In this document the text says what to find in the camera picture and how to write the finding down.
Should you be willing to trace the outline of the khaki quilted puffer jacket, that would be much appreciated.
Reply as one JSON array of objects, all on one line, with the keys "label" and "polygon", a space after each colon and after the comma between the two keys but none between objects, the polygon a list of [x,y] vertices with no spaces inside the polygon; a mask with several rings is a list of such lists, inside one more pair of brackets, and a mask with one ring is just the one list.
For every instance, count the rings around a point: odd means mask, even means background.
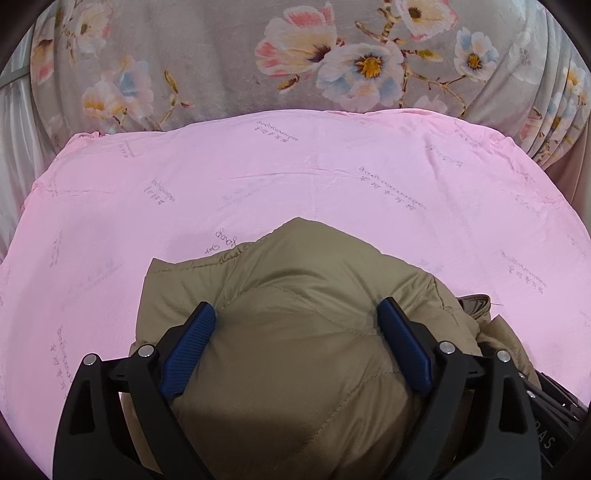
[{"label": "khaki quilted puffer jacket", "polygon": [[171,409],[218,479],[376,479],[420,402],[377,328],[394,298],[440,341],[507,350],[537,375],[485,295],[439,279],[328,225],[295,218],[252,243],[146,272],[135,342],[154,344],[206,302],[216,325]]}]

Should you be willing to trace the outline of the pink printed bed sheet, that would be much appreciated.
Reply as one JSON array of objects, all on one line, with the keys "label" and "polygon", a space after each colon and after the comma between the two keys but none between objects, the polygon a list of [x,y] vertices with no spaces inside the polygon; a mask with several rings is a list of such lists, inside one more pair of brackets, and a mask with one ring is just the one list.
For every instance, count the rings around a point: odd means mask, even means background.
[{"label": "pink printed bed sheet", "polygon": [[201,258],[294,217],[488,294],[534,365],[590,398],[590,236],[501,133],[420,109],[286,110],[73,137],[1,265],[1,410],[51,469],[71,378],[124,355],[153,259]]}]

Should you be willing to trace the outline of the grey floral quilt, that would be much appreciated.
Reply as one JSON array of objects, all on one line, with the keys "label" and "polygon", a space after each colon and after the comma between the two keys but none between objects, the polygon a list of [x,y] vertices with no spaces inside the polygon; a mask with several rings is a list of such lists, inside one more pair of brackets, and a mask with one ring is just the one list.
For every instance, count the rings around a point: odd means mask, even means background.
[{"label": "grey floral quilt", "polygon": [[266,110],[419,108],[548,167],[590,118],[589,68],[537,1],[58,1],[30,74],[56,148]]}]

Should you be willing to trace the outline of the white satin curtain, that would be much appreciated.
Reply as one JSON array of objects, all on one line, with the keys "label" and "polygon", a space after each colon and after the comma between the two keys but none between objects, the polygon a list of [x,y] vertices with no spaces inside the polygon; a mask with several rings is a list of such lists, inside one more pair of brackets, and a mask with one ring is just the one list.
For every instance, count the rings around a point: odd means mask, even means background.
[{"label": "white satin curtain", "polygon": [[32,94],[32,34],[19,42],[1,72],[0,209],[1,255],[5,256],[34,181],[55,156]]}]

